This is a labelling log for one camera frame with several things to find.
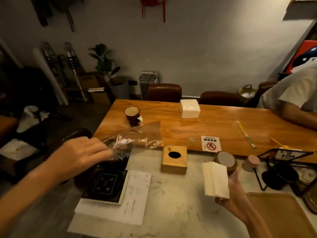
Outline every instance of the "elbow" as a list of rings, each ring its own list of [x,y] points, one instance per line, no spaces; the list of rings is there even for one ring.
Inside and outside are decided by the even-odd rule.
[[[292,103],[286,103],[282,110],[282,118],[289,121],[296,121],[300,108]]]

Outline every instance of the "black pot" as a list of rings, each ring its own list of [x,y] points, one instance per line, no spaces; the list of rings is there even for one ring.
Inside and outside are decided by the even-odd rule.
[[[266,164],[268,170],[262,173],[264,183],[271,189],[281,190],[285,185],[296,182],[299,179],[298,173],[287,161],[277,161],[274,157],[274,163],[271,166],[268,156]]]

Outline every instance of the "table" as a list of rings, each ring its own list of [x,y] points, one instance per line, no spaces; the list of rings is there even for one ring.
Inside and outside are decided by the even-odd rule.
[[[278,148],[270,138],[291,148],[317,150],[317,131],[289,123],[269,109],[200,104],[198,119],[181,119],[179,103],[140,100],[117,99],[94,136],[103,139],[112,132],[129,128],[124,110],[130,106],[139,107],[144,124],[161,122],[161,136],[165,144],[187,145],[188,150],[202,151],[201,136],[219,137],[222,150],[237,156],[260,155],[271,148]],[[247,141],[237,120],[257,150]],[[316,164],[317,153],[299,161]]]
[[[218,206],[213,197],[204,195],[201,163],[212,160],[211,153],[189,152],[186,175],[168,174],[161,172],[161,150],[134,148],[127,169],[152,174],[142,226],[75,214],[68,231],[102,238],[248,237],[240,220]],[[264,170],[265,164],[261,163],[258,172]],[[241,169],[239,180],[245,192],[262,192],[254,173]],[[293,195],[289,186],[283,191],[267,188],[265,192]],[[300,198],[296,197],[296,200],[316,229],[317,216],[308,211]]]

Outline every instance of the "person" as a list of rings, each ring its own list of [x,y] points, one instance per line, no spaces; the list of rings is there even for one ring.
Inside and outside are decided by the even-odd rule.
[[[300,69],[279,81],[261,97],[258,108],[279,111],[283,119],[317,129],[317,64]]]
[[[26,208],[50,189],[112,156],[113,151],[97,138],[80,137],[66,141],[0,199],[0,237]],[[263,218],[248,201],[237,172],[229,180],[229,191],[229,200],[216,198],[216,203],[240,219],[251,238],[271,238]]]

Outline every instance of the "person's right hand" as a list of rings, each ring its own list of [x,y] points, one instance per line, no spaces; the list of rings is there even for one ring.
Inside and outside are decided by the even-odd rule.
[[[113,150],[108,149],[98,138],[79,137],[66,141],[32,172],[50,179],[51,186],[54,186],[112,156]]]
[[[226,208],[244,224],[247,224],[249,212],[253,207],[238,180],[238,170],[229,178],[228,187],[230,198],[222,200],[216,197],[215,202]]]

